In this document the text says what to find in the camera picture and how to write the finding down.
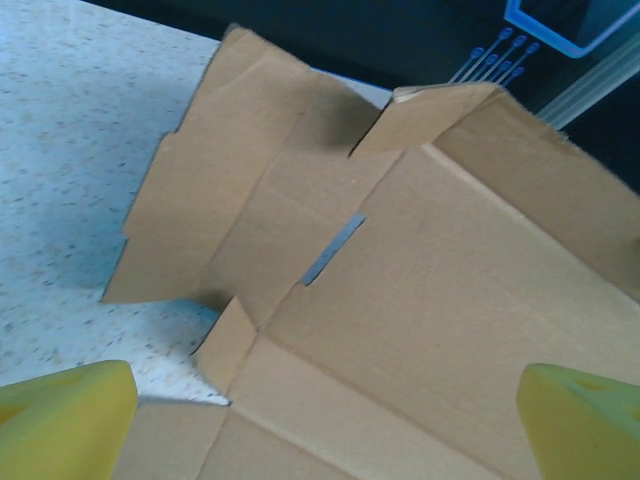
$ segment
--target cardboard box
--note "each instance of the cardboard box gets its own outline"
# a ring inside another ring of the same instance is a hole
[[[379,112],[235,28],[125,233],[105,301],[224,308],[232,405],[143,406],[116,479],[533,480],[525,365],[640,383],[640,202],[496,85]]]

